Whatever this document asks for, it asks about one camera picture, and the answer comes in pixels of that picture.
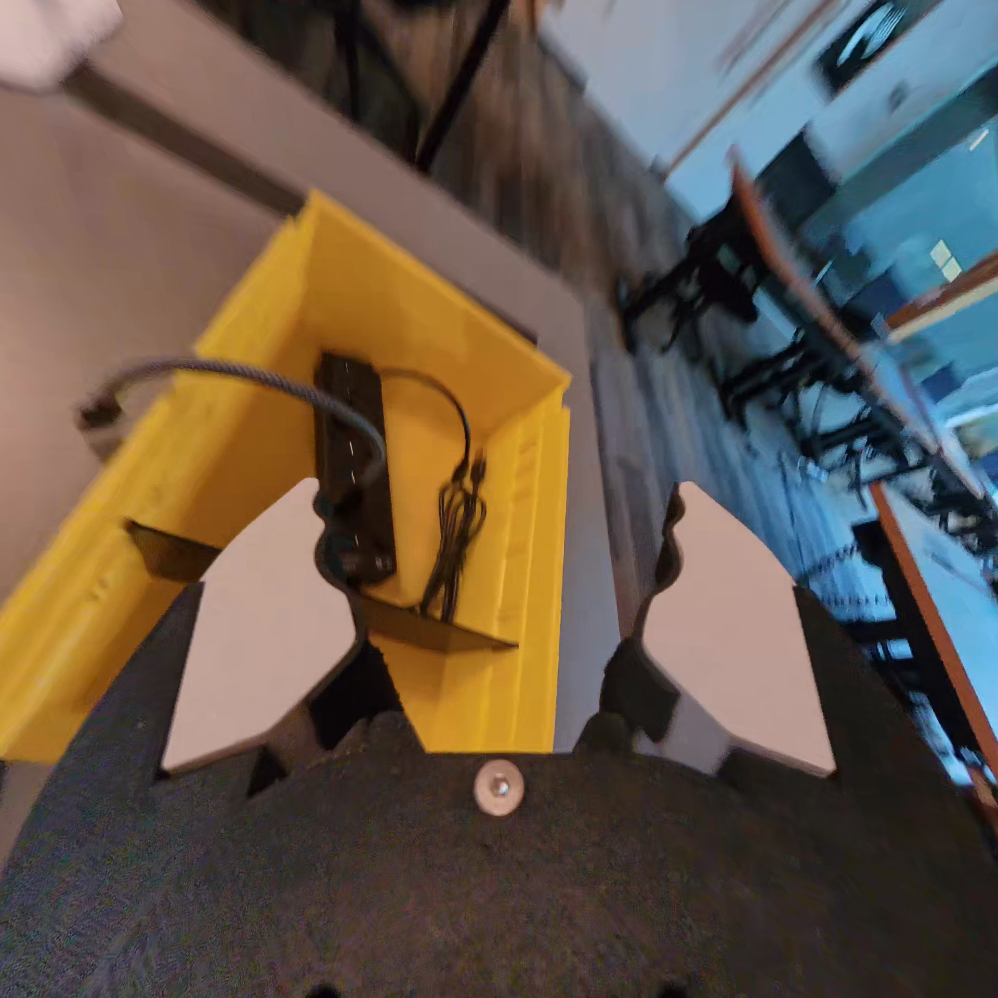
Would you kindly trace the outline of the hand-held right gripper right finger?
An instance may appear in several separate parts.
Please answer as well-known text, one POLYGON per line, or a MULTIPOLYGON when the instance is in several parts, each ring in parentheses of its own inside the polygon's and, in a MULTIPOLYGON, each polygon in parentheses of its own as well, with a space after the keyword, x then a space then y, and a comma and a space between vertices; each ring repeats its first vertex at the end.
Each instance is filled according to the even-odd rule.
POLYGON ((732 755, 836 770, 791 575, 690 481, 669 497, 655 585, 605 669, 601 711, 639 754, 706 776, 732 755))

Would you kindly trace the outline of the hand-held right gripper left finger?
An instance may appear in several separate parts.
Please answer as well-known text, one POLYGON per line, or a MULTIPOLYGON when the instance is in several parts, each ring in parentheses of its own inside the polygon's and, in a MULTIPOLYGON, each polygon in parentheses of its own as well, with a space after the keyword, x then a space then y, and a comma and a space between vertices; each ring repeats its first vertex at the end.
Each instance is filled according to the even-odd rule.
POLYGON ((318 570, 317 496, 318 480, 299 481, 207 569, 161 759, 170 776, 261 747, 288 770, 324 754, 309 706, 366 629, 318 570))

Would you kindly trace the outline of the black usb hub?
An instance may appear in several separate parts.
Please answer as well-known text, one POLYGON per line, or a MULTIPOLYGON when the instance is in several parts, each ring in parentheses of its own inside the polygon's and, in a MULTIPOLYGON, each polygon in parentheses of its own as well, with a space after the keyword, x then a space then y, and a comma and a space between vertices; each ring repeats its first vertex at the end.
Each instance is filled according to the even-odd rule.
MULTIPOLYGON (((324 351, 314 370, 316 388, 364 417, 386 438, 381 378, 359 359, 324 351)), ((359 430, 314 411, 318 511, 329 524, 323 556, 350 586, 379 585, 396 571, 392 500, 388 471, 369 486, 359 483, 371 459, 359 430)))

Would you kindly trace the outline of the yellow plastic bin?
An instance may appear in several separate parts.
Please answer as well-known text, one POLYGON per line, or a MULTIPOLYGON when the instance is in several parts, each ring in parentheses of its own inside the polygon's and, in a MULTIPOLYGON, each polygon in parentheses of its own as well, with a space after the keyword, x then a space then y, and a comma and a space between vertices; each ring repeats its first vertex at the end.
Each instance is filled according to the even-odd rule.
MULTIPOLYGON (((456 623, 507 651, 418 651, 372 627, 431 752, 554 747, 570 373, 328 196, 286 222, 195 343, 311 380, 323 351, 443 383, 484 453, 484 528, 456 623)), ((2 610, 2 758, 54 764, 180 592, 135 523, 221 549, 313 475, 302 403, 182 373, 139 421, 2 610)))

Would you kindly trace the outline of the wooden edged desk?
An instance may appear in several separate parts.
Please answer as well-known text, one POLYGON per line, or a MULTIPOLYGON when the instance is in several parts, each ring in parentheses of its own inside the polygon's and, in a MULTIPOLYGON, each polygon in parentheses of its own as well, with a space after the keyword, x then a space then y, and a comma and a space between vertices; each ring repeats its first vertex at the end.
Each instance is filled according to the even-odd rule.
POLYGON ((888 485, 870 488, 883 537, 881 572, 898 617, 929 645, 972 743, 964 758, 975 802, 996 827, 996 597, 980 562, 888 485))
POLYGON ((727 160, 734 202, 767 270, 792 305, 817 326, 824 341, 859 373, 867 404, 889 412, 902 436, 917 442, 941 473, 996 509, 995 491, 972 466, 955 432, 938 416, 927 394, 885 344, 860 343, 847 330, 839 313, 799 265, 792 241, 773 217, 736 146, 730 147, 727 160))

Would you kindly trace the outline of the black office chair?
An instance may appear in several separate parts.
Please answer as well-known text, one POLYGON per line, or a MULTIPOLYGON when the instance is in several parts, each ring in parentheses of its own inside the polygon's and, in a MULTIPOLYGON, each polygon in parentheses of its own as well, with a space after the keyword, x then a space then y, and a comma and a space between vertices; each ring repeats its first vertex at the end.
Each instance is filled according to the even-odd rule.
POLYGON ((731 195, 720 211, 692 228, 685 254, 673 267, 650 272, 635 285, 619 280, 616 307, 628 353, 638 352, 640 319, 659 304, 668 304, 672 316, 672 337, 663 352, 685 329, 696 330, 699 319, 713 307, 753 325, 758 318, 755 293, 764 271, 742 210, 731 195))

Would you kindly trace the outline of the black pole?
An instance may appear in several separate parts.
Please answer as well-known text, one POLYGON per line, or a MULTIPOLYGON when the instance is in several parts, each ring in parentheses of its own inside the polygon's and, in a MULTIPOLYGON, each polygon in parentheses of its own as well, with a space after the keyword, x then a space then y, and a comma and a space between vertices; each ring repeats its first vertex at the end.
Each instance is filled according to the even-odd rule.
POLYGON ((431 117, 416 149, 413 165, 420 174, 427 177, 432 172, 442 145, 471 91, 475 77, 511 4, 511 1, 487 2, 443 100, 431 117))

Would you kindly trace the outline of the white flat object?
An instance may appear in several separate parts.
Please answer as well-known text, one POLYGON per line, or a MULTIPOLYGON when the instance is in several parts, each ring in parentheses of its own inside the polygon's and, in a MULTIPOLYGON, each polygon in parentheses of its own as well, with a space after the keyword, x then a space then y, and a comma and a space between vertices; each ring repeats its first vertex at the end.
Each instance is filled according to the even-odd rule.
POLYGON ((116 1, 2 1, 2 86, 56 89, 123 21, 116 1))

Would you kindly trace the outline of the dark framed wall picture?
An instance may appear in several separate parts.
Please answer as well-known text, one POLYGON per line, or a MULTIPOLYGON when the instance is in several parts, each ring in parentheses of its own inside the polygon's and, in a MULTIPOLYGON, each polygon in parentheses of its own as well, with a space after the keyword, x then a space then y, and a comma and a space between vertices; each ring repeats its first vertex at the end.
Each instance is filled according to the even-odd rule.
POLYGON ((820 53, 819 81, 830 95, 838 94, 899 38, 913 22, 913 3, 870 2, 820 53))

